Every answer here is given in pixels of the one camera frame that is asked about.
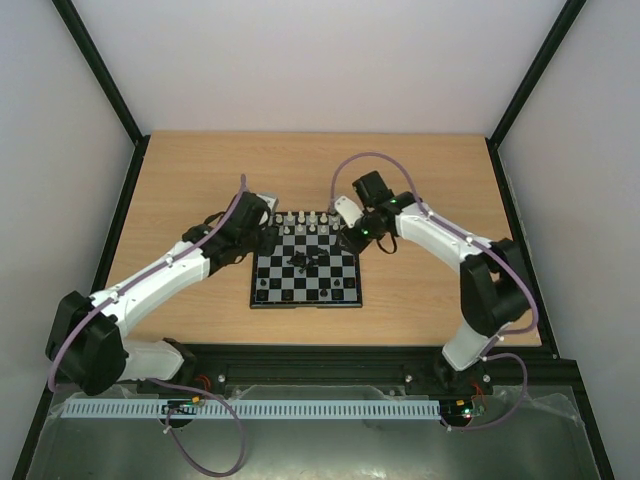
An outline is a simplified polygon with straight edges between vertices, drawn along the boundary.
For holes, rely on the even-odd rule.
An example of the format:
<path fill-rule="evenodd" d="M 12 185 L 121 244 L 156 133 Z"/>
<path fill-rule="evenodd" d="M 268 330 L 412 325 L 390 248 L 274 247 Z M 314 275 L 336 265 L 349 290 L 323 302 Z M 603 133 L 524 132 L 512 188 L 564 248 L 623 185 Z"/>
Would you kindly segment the black and white chessboard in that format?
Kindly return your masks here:
<path fill-rule="evenodd" d="M 316 211 L 277 212 L 270 224 L 279 228 L 280 238 L 271 256 L 253 259 L 252 309 L 363 306 L 359 258 L 337 245 L 337 234 L 345 226 L 341 217 Z M 320 233 L 321 225 L 328 226 L 328 234 Z M 329 251 L 323 265 L 300 273 L 287 264 L 296 251 L 306 253 L 314 247 Z M 342 288 L 334 287 L 336 279 Z M 320 297 L 323 288 L 329 291 L 327 298 Z M 343 292 L 342 301 L 332 298 L 335 290 Z"/>

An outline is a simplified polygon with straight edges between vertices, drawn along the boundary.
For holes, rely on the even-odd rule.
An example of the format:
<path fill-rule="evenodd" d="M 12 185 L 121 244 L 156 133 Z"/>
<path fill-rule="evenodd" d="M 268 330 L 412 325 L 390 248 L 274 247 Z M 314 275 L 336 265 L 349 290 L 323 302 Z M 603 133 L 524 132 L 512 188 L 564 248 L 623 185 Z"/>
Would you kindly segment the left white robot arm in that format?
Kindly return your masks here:
<path fill-rule="evenodd" d="M 84 296 L 77 291 L 59 303 L 46 346 L 51 360 L 48 387 L 62 375 L 95 396 L 122 381 L 155 379 L 191 384 L 195 356 L 169 338 L 135 341 L 129 334 L 156 308 L 190 285 L 248 254 L 274 250 L 277 227 L 270 219 L 278 199 L 238 193 L 224 212 L 189 228 L 162 257 L 113 286 Z"/>

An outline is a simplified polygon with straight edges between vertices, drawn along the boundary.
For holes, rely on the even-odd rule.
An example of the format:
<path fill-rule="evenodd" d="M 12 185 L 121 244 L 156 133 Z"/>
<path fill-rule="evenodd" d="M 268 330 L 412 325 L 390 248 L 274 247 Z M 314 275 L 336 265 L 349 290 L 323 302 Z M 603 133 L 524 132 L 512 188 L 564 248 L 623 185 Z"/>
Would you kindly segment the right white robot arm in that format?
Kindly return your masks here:
<path fill-rule="evenodd" d="M 520 247 L 504 238 L 492 241 L 436 214 L 416 192 L 394 194 L 377 171 L 353 183 L 359 201 L 342 195 L 331 209 L 344 222 L 340 247 L 359 254 L 385 235 L 411 242 L 459 275 L 462 324 L 442 348 L 436 379 L 445 390 L 460 390 L 470 367 L 508 333 L 526 312 L 538 315 Z"/>

